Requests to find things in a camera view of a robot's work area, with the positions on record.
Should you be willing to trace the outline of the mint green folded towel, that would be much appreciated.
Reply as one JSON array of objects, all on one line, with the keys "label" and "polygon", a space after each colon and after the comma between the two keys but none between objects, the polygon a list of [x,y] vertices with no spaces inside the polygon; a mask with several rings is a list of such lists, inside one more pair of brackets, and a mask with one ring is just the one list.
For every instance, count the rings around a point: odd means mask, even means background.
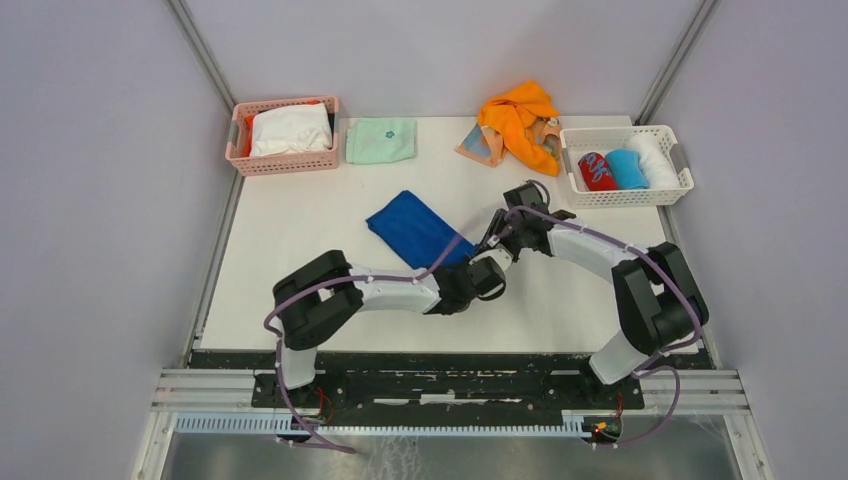
[{"label": "mint green folded towel", "polygon": [[395,163],[417,154],[413,118],[361,118],[347,130],[345,160],[353,165]]}]

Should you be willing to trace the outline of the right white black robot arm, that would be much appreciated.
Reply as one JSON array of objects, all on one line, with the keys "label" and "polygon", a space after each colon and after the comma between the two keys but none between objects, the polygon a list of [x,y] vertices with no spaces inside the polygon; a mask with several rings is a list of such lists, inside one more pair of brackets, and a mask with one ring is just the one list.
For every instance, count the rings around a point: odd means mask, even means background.
[{"label": "right white black robot arm", "polygon": [[702,293],[680,248],[670,242],[637,247],[588,226],[567,210],[553,211],[536,181],[503,195],[474,257],[492,257],[500,268],[532,250],[576,264],[613,288],[618,332],[588,360],[577,382],[580,400],[602,408],[617,382],[645,372],[660,356],[695,344],[709,319]]}]

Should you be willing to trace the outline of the white rolled towel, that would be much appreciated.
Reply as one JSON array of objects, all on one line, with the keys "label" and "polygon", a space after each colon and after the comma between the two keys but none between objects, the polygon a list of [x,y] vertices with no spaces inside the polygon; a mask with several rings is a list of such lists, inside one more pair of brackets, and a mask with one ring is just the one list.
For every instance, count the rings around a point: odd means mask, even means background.
[{"label": "white rolled towel", "polygon": [[661,150],[655,135],[637,133],[627,140],[626,148],[638,154],[639,169],[651,189],[670,190],[680,187],[677,173]]}]

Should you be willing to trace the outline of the blue microfiber towel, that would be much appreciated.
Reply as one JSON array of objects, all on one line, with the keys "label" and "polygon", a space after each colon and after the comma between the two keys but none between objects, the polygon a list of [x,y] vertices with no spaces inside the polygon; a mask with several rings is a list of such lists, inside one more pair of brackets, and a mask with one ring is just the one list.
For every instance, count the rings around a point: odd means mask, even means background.
[{"label": "blue microfiber towel", "polygon": [[431,267],[454,239],[458,239],[457,244],[442,265],[460,262],[474,249],[471,242],[408,190],[401,191],[365,222],[413,269]]}]

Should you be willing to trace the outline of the white towel in pink basket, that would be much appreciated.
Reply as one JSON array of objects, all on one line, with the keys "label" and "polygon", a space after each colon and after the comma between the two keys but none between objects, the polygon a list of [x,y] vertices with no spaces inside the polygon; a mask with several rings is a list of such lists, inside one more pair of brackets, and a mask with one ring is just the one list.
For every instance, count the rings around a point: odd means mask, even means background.
[{"label": "white towel in pink basket", "polygon": [[250,155],[262,157],[329,150],[332,137],[329,114],[323,104],[278,107],[254,117]]}]

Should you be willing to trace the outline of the patterned peach towel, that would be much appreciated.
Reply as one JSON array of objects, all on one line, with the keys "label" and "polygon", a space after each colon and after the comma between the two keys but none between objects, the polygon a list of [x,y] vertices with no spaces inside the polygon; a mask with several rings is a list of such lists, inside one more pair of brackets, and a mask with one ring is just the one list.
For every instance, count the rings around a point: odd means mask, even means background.
[{"label": "patterned peach towel", "polygon": [[[540,117],[526,131],[526,136],[554,159],[559,160],[562,153],[560,140],[562,130],[558,118]],[[508,153],[502,135],[490,127],[481,127],[479,124],[474,126],[455,151],[488,167],[499,166]]]}]

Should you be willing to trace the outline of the white plastic basket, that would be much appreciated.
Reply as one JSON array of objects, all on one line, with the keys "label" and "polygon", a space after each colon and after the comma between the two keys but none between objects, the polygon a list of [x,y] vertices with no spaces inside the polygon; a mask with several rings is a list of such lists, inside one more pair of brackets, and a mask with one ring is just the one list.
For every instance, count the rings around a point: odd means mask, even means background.
[{"label": "white plastic basket", "polygon": [[[675,173],[678,186],[590,190],[580,170],[579,160],[590,153],[606,156],[617,149],[634,151],[636,145],[631,141],[634,136],[642,140],[653,140],[653,145]],[[667,125],[566,128],[560,132],[559,139],[562,146],[559,189],[569,205],[575,208],[670,206],[695,186],[690,169],[676,163],[682,154],[682,148],[674,131]]]}]

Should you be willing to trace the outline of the light blue rolled towel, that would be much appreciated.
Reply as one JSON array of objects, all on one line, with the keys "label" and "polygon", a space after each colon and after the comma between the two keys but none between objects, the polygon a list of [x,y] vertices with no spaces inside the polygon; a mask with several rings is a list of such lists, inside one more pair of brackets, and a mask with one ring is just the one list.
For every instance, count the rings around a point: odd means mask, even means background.
[{"label": "light blue rolled towel", "polygon": [[649,183],[639,167],[637,152],[616,149],[608,152],[605,159],[619,190],[648,189]]}]

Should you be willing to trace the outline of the red rolled towel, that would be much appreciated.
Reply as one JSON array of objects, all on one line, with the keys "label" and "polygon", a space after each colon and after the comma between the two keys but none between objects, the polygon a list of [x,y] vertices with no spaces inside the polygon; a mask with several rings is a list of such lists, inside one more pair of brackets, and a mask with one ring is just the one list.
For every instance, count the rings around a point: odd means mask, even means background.
[{"label": "red rolled towel", "polygon": [[606,158],[598,152],[589,152],[578,161],[581,175],[589,191],[615,191],[618,185]]}]

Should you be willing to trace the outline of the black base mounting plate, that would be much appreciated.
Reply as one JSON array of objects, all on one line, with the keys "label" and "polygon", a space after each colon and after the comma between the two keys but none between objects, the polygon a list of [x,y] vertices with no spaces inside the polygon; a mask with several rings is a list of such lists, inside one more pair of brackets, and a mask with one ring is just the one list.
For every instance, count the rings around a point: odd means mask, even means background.
[{"label": "black base mounting plate", "polygon": [[542,427],[561,424],[567,410],[684,411],[675,393],[650,407],[632,378],[601,385],[585,354],[321,352],[314,380],[286,395],[271,352],[201,352],[189,365],[250,370],[252,406],[318,409],[331,427]]}]

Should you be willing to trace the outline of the pink plastic basket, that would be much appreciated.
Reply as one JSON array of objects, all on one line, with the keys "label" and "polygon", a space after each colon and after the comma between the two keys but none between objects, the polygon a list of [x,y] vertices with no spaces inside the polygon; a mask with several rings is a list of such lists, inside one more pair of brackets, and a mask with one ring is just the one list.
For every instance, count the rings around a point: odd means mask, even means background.
[{"label": "pink plastic basket", "polygon": [[[262,157],[250,155],[252,123],[257,114],[278,107],[314,103],[323,104],[329,114],[333,134],[333,144],[329,150]],[[335,96],[239,103],[232,112],[225,158],[244,176],[334,169],[338,166],[339,134],[336,129],[338,110],[339,101]]]}]

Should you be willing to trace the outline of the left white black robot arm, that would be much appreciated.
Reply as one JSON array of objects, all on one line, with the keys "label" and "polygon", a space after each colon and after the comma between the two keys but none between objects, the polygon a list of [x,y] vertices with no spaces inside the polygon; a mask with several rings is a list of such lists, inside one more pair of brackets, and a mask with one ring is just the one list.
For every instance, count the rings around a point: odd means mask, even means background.
[{"label": "left white black robot arm", "polygon": [[514,255],[496,247],[452,264],[410,271],[354,265],[329,250],[272,287],[263,326],[278,337],[278,396],[293,407],[313,397],[317,348],[357,313],[408,311],[453,315],[503,294]]}]

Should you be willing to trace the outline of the orange crumpled towel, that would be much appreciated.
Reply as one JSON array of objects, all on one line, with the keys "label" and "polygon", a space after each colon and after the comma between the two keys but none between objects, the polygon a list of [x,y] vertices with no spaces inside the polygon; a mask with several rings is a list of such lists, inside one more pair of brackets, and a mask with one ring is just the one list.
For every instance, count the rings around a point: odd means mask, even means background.
[{"label": "orange crumpled towel", "polygon": [[487,100],[478,112],[477,123],[500,134],[504,147],[525,166],[556,177],[560,172],[557,160],[528,134],[537,120],[559,115],[552,97],[537,82],[529,80]]}]

